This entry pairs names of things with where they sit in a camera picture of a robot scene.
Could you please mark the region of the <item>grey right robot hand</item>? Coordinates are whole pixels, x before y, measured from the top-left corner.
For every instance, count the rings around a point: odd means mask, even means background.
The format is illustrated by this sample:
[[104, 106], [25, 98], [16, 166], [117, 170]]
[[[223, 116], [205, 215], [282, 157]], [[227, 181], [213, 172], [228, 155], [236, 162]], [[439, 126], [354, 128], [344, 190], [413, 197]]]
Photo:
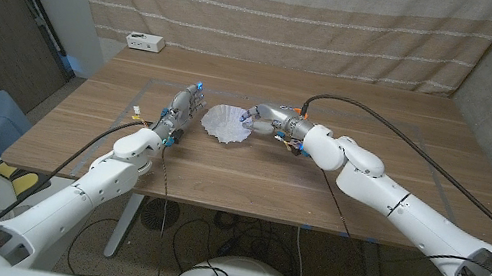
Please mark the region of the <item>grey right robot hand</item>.
[[295, 109], [275, 105], [257, 104], [239, 117], [244, 128], [261, 134], [282, 132], [291, 140], [302, 141], [314, 124], [304, 119]]

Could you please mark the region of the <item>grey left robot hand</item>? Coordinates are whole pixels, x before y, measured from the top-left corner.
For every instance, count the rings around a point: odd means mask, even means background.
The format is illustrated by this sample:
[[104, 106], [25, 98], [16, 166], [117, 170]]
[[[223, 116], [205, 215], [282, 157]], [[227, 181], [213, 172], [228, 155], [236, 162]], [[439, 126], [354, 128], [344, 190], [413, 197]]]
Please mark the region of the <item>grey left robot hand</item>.
[[160, 118], [151, 127], [163, 143], [169, 143], [178, 130], [184, 130], [193, 117], [206, 106], [203, 84], [198, 82], [175, 95], [161, 112]]

